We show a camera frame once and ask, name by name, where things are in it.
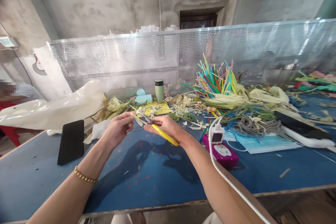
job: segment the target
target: blue face mask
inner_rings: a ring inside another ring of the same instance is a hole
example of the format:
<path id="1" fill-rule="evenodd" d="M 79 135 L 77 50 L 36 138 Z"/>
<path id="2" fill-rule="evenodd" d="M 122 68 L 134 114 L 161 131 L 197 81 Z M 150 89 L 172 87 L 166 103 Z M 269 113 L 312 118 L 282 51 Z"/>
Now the blue face mask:
<path id="1" fill-rule="evenodd" d="M 295 149 L 302 147 L 290 140 L 282 138 L 281 136 L 258 136 L 257 138 L 250 136 L 243 136 L 236 131 L 230 129 L 228 132 L 234 134 L 237 142 L 243 145 L 250 154 L 258 154 L 273 151 L 282 151 L 286 149 Z"/>

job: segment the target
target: beaded bracelet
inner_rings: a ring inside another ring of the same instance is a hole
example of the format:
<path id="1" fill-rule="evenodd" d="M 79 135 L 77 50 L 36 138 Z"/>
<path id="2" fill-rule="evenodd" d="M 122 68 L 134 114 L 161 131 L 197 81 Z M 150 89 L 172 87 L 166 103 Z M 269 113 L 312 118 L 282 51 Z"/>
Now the beaded bracelet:
<path id="1" fill-rule="evenodd" d="M 75 167 L 75 174 L 77 176 L 79 176 L 81 179 L 87 181 L 87 182 L 90 182 L 90 183 L 97 183 L 97 180 L 92 180 L 92 179 L 89 179 L 87 177 L 85 177 L 83 174 L 81 174 L 78 170 L 77 170 L 77 166 Z"/>

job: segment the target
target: table edge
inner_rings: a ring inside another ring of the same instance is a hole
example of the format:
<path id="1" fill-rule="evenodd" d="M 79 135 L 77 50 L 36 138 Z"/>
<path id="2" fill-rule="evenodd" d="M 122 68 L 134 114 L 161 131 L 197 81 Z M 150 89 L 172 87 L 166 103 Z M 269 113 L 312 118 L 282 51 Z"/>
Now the table edge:
<path id="1" fill-rule="evenodd" d="M 283 190 L 283 191 L 276 191 L 276 192 L 269 192 L 269 193 L 264 192 L 264 193 L 253 194 L 253 196 L 254 197 L 263 197 L 263 196 L 290 194 L 290 193 L 296 193 L 296 192 L 297 193 L 303 193 L 303 192 L 318 191 L 318 190 L 332 189 L 332 188 L 336 188 L 336 184 L 330 184 L 330 185 L 325 185 L 325 186 L 321 185 L 321 186 L 317 186 L 317 187 L 305 187 L 305 188 L 299 188 L 299 189 L 293 189 L 293 190 Z M 183 207 L 183 206 L 188 206 L 188 205 L 202 205 L 202 204 L 207 204 L 207 203 L 209 203 L 209 201 L 207 199 L 206 200 L 204 199 L 204 200 L 200 200 L 200 201 L 190 201 L 190 202 L 185 202 L 185 203 L 181 203 L 181 204 L 163 205 L 163 206 L 157 206 L 157 207 L 156 206 L 150 206 L 150 207 L 146 207 L 146 208 L 132 208 L 132 209 L 114 210 L 114 211 L 106 211 L 106 212 L 87 213 L 87 214 L 83 214 L 81 216 L 81 219 L 100 217 L 100 216 L 110 215 L 110 214 L 127 214 L 127 213 L 131 213 L 131 212 L 165 210 L 165 209 L 170 209 L 170 208 L 177 208 L 177 207 Z M 5 222 L 3 224 L 24 224 L 27 221 L 28 220 L 19 220 L 19 221 L 14 221 L 14 222 Z"/>
<path id="2" fill-rule="evenodd" d="M 33 136 L 32 138 L 28 139 L 26 142 L 24 142 L 23 144 L 20 144 L 20 146 L 14 148 L 13 150 L 11 150 L 10 152 L 6 153 L 5 155 L 3 155 L 2 157 L 0 157 L 0 160 L 3 159 L 4 157 L 8 156 L 9 154 L 11 154 L 12 152 L 16 151 L 17 149 L 21 148 L 23 145 L 25 145 L 26 143 L 30 142 L 31 140 L 33 140 L 35 137 L 41 135 L 42 133 L 44 133 L 45 131 L 42 131 L 40 133 L 38 133 L 36 136 Z"/>

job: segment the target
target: red chair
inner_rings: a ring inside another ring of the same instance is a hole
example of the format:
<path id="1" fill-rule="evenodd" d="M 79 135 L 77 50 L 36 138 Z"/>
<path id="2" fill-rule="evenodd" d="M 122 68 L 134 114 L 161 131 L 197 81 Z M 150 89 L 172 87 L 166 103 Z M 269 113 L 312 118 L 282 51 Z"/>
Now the red chair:
<path id="1" fill-rule="evenodd" d="M 0 111 L 8 108 L 8 107 L 12 107 L 15 106 L 17 104 L 15 103 L 0 103 Z M 20 141 L 19 141 L 19 135 L 16 134 L 14 132 L 14 129 L 16 129 L 17 127 L 10 127 L 10 126 L 2 126 L 0 125 L 0 129 L 9 137 L 9 139 L 13 142 L 13 144 L 18 147 L 21 145 Z"/>

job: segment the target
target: metal partition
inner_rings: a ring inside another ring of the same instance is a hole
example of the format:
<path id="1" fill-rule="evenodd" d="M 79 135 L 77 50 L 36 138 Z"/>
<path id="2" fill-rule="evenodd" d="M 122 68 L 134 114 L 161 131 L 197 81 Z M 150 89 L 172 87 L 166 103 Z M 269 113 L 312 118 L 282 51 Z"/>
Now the metal partition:
<path id="1" fill-rule="evenodd" d="M 153 33 L 56 40 L 48 46 L 72 91 L 100 79 L 107 97 L 154 94 L 163 79 L 166 95 L 189 91 L 203 53 L 210 63 L 234 61 L 243 84 L 276 84 L 283 65 L 303 71 L 336 70 L 336 19 L 258 23 Z"/>

